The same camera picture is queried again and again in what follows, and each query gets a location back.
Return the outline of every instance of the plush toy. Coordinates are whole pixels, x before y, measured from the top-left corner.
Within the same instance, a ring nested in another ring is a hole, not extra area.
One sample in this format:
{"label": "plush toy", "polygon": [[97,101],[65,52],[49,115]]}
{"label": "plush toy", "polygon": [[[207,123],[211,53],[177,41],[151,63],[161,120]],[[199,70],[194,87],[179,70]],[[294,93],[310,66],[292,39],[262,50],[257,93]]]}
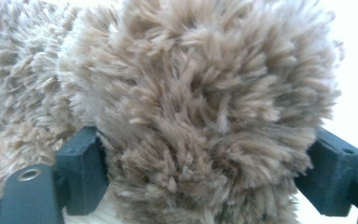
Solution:
{"label": "plush toy", "polygon": [[124,223],[297,223],[339,95],[332,19],[310,0],[0,0],[0,197],[95,126]]}

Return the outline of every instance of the furry ear pad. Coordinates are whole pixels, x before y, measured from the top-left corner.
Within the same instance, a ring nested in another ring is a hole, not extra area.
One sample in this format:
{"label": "furry ear pad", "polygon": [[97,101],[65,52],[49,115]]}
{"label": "furry ear pad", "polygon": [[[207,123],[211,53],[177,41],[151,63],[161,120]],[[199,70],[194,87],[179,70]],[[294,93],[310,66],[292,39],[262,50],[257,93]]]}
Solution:
{"label": "furry ear pad", "polygon": [[331,14],[131,0],[69,18],[49,69],[71,125],[55,136],[98,127],[126,223],[296,223],[293,178],[339,95]]}

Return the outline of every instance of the screw hole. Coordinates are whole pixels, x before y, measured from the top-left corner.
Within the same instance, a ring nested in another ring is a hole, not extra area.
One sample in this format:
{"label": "screw hole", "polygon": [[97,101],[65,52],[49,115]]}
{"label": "screw hole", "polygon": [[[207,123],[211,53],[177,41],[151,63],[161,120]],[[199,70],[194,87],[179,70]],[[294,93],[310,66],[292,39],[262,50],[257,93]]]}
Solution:
{"label": "screw hole", "polygon": [[39,169],[27,170],[27,171],[22,172],[19,175],[19,180],[20,181],[32,180],[32,179],[35,179],[37,176],[39,176],[40,173],[41,173],[41,171]]}
{"label": "screw hole", "polygon": [[354,154],[354,152],[350,149],[344,148],[343,151],[348,154]]}

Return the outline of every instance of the fuzzy cushion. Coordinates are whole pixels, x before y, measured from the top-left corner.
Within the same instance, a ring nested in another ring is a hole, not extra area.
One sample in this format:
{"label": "fuzzy cushion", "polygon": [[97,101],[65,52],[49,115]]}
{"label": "fuzzy cushion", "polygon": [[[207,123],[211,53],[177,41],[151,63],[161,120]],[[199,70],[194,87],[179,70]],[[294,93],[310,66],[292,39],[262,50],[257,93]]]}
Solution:
{"label": "fuzzy cushion", "polygon": [[88,125],[125,223],[296,223],[338,96],[332,19],[309,0],[0,1],[0,197]]}

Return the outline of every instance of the white surface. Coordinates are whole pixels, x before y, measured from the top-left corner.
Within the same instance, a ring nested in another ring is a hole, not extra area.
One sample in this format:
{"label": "white surface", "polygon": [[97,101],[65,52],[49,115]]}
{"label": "white surface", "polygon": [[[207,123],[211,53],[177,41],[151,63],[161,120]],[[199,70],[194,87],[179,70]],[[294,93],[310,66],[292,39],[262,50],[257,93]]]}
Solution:
{"label": "white surface", "polygon": [[[335,107],[334,120],[324,127],[358,147],[358,0],[322,0],[335,10],[335,30],[344,41],[346,58],[337,71],[342,95]],[[298,196],[298,219],[303,224],[355,224],[358,211],[348,217],[322,217],[302,195]]]}

